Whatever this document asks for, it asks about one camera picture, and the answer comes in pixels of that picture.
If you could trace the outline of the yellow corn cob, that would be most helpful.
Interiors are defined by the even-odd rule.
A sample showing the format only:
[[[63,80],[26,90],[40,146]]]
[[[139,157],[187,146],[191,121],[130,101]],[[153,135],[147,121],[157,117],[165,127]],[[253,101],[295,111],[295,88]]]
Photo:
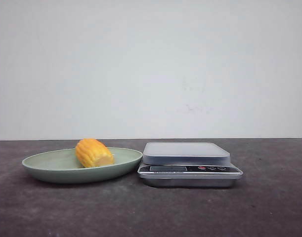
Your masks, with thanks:
[[[112,165],[115,162],[109,149],[93,138],[80,140],[75,147],[75,155],[86,168]]]

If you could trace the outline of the silver digital kitchen scale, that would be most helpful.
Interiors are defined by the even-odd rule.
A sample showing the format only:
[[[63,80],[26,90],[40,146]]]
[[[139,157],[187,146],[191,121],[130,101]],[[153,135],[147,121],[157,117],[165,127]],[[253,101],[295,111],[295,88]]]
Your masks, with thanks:
[[[243,176],[210,142],[149,142],[137,172],[152,187],[231,187]]]

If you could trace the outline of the green oval plate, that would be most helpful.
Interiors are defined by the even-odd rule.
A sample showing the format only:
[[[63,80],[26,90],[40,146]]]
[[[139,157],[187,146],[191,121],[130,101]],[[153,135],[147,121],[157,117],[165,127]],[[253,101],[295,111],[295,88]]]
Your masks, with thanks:
[[[110,147],[115,163],[85,168],[78,161],[74,149],[63,149],[32,155],[22,160],[26,172],[35,179],[58,184],[82,184],[105,181],[134,170],[143,153],[128,148]]]

